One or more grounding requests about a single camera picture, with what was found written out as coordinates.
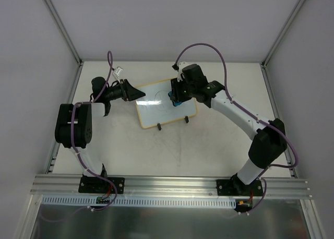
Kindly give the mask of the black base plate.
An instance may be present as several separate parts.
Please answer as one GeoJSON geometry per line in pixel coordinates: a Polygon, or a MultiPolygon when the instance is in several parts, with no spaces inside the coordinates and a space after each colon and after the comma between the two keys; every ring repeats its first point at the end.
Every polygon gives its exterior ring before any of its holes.
{"type": "MultiPolygon", "coordinates": [[[[125,178],[123,177],[108,177],[116,189],[118,194],[123,194],[125,186],[125,178]]],[[[97,177],[82,176],[78,187],[79,193],[84,194],[106,194],[111,187],[111,184],[97,177]]]]}
{"type": "Polygon", "coordinates": [[[218,179],[216,180],[216,188],[218,196],[250,196],[253,194],[260,197],[264,193],[260,180],[254,180],[251,184],[245,185],[231,179],[218,179]]]}

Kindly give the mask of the yellow framed whiteboard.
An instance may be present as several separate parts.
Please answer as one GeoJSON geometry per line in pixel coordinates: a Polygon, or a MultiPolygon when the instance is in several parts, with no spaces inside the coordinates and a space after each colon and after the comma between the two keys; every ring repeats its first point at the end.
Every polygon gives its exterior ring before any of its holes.
{"type": "Polygon", "coordinates": [[[168,93],[171,89],[170,78],[136,87],[146,95],[135,100],[139,122],[142,128],[155,127],[184,116],[196,116],[198,108],[196,101],[190,99],[179,106],[173,106],[168,93]]]}

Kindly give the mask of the aluminium front rail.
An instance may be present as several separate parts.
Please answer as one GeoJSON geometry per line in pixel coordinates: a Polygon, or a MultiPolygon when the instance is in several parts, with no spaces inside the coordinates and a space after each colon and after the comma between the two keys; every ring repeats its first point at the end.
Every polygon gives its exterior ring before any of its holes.
{"type": "MultiPolygon", "coordinates": [[[[79,174],[38,174],[30,194],[78,194],[79,174]]],[[[124,196],[136,197],[217,197],[224,184],[216,177],[124,176],[124,196]]],[[[307,180],[300,178],[262,178],[261,186],[268,199],[313,199],[307,180]]]]}

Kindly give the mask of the blue whiteboard eraser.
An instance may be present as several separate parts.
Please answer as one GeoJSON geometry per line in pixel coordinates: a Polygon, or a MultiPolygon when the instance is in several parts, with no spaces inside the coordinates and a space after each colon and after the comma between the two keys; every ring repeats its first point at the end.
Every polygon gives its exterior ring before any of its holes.
{"type": "Polygon", "coordinates": [[[176,106],[179,106],[179,105],[182,104],[182,102],[180,102],[180,101],[177,99],[175,93],[173,93],[173,92],[172,92],[172,93],[168,93],[168,96],[169,96],[169,98],[170,98],[170,97],[174,98],[174,101],[175,101],[175,103],[176,103],[176,106]]]}

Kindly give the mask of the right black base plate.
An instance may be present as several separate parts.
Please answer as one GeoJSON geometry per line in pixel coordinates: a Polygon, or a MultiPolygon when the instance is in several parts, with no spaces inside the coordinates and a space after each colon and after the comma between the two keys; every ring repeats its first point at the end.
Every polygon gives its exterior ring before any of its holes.
{"type": "Polygon", "coordinates": [[[231,179],[218,179],[216,180],[216,188],[218,196],[250,196],[253,194],[260,197],[264,193],[260,180],[254,180],[251,184],[245,185],[231,179]]]}

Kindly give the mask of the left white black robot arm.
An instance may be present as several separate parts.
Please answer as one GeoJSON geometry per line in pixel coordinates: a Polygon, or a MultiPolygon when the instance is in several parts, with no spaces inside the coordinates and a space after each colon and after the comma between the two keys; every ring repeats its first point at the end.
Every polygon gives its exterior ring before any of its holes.
{"type": "Polygon", "coordinates": [[[95,77],[91,83],[89,102],[60,105],[55,140],[75,155],[83,176],[92,177],[91,186],[97,192],[103,192],[109,186],[109,179],[103,163],[89,146],[93,136],[93,119],[108,116],[113,100],[134,101],[146,94],[133,87],[127,79],[109,86],[103,77],[95,77]]]}

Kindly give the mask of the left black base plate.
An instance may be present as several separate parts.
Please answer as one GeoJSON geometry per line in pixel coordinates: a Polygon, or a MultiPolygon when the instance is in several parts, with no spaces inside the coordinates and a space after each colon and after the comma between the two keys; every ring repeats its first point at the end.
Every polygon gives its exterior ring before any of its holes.
{"type": "MultiPolygon", "coordinates": [[[[123,177],[108,177],[116,189],[118,194],[123,194],[125,186],[125,178],[123,177]]],[[[78,187],[79,193],[84,194],[106,194],[111,187],[111,184],[97,177],[82,176],[78,187]]]]}

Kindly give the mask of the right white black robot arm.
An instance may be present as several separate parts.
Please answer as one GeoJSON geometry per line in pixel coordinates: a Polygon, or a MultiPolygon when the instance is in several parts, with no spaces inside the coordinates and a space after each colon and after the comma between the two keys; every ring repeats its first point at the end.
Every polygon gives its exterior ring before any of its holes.
{"type": "Polygon", "coordinates": [[[252,182],[287,149],[284,139],[284,123],[276,118],[261,119],[228,95],[225,85],[214,80],[209,82],[197,64],[173,65],[177,77],[171,79],[169,98],[174,106],[196,99],[237,125],[252,141],[244,166],[232,176],[234,190],[245,195],[252,189],[252,182]]]}

